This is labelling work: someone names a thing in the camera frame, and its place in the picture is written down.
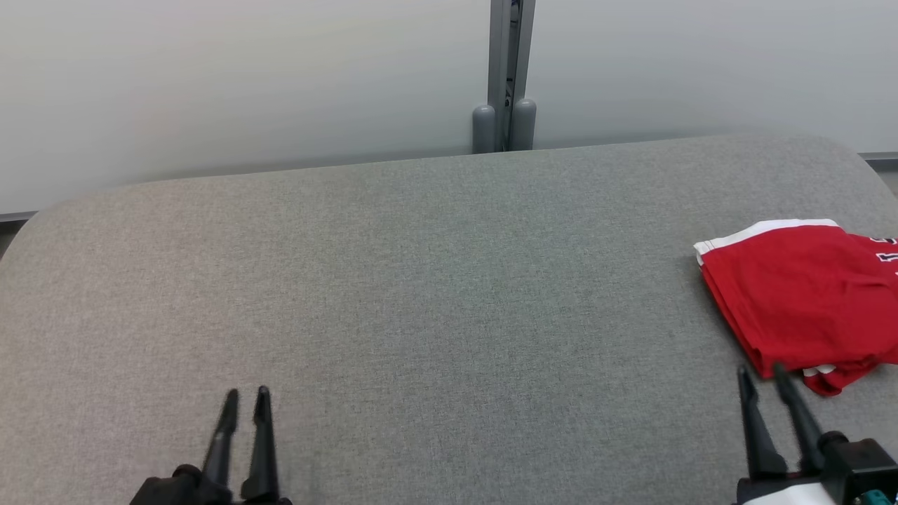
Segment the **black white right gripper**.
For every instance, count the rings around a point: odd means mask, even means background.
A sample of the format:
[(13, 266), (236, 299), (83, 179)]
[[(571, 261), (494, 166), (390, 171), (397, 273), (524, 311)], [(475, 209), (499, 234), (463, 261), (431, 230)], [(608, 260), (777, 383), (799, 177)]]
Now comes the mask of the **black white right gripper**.
[(739, 480), (737, 504), (894, 504), (896, 460), (872, 438), (850, 441), (822, 434), (815, 416), (782, 362), (773, 365), (779, 399), (789, 412), (801, 471), (789, 472), (759, 410), (747, 367), (737, 372), (748, 477)]

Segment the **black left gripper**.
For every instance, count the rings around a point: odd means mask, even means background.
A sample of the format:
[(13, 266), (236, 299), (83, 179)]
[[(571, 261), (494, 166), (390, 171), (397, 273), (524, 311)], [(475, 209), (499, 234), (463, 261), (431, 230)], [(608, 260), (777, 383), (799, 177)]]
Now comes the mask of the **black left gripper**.
[[(228, 488), (232, 441), (239, 418), (239, 393), (228, 390), (216, 422), (202, 470), (182, 464), (167, 478), (151, 477), (144, 481), (131, 504), (234, 504)], [(241, 485), (244, 501), (279, 501), (278, 458), (274, 435), (272, 394), (266, 386), (257, 390), (253, 413), (255, 438), (250, 469)]]

